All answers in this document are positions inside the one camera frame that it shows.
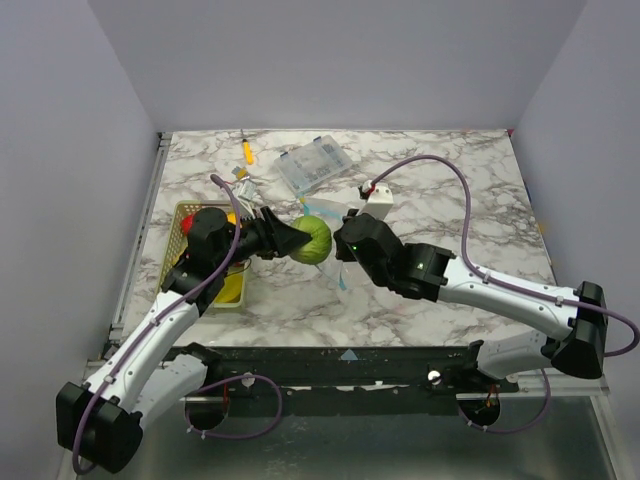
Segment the green toy cabbage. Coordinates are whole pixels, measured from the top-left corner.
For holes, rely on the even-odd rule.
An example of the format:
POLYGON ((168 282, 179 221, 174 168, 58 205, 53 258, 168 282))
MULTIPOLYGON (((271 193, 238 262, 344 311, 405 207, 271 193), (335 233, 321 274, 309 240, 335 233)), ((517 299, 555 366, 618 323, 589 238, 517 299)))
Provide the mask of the green toy cabbage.
POLYGON ((297 218, 292 226, 311 235, 311 241, 290 254, 298 263, 318 265, 324 262, 332 248, 332 234, 326 222, 316 216, 306 215, 297 218))

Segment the clear zip top bag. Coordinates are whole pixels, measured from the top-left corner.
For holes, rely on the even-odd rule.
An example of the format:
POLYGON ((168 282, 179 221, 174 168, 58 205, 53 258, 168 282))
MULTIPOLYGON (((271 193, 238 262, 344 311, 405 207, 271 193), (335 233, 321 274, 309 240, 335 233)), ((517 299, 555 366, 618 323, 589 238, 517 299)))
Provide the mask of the clear zip top bag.
POLYGON ((301 200, 303 215, 317 217, 325 222, 330 230, 329 253, 325 260, 315 265, 318 271, 318 284, 324 289, 338 293, 354 293, 371 284, 369 277, 357 262, 343 262, 336 258, 336 242, 333 234, 343 225, 342 219, 350 206, 343 202, 306 196, 301 200))

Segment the red toy apple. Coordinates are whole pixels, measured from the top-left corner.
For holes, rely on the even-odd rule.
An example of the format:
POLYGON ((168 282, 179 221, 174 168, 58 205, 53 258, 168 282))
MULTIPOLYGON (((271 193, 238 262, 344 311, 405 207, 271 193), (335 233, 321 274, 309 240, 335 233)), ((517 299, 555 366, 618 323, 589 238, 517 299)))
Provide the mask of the red toy apple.
POLYGON ((187 236, 194 222, 194 215, 186 216, 180 223, 182 233, 187 236))

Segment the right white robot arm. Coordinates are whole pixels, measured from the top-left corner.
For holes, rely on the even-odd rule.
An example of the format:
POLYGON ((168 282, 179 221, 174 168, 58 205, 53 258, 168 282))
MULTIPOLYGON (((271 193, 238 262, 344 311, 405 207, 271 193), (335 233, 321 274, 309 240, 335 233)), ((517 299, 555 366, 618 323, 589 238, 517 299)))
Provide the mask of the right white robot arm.
POLYGON ((337 259, 358 263, 374 285, 404 298, 461 304, 528 326, 528 332, 470 345, 475 357, 460 379, 480 392, 521 371, 553 367, 581 379, 603 374, 608 316, 603 289, 584 281, 576 289, 537 284, 487 271, 476 274, 453 252, 402 243, 382 220, 346 217, 335 232, 337 259))

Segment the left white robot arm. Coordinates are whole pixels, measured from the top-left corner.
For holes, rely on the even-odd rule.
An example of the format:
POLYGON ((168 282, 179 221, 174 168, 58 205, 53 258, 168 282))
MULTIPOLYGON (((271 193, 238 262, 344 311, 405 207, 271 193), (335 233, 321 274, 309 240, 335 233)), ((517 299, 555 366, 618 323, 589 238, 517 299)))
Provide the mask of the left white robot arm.
POLYGON ((56 396, 57 441, 71 451, 74 470, 80 475, 95 467, 121 471, 138 450, 152 411, 193 390, 214 393, 221 385, 220 368, 189 354, 178 356, 176 375, 159 396, 146 386, 158 382, 159 364, 213 303, 231 266, 252 256, 282 258, 311 239, 267 207, 256 218, 234 222, 219 208, 200 209, 185 250, 143 321, 89 379, 66 383, 56 396))

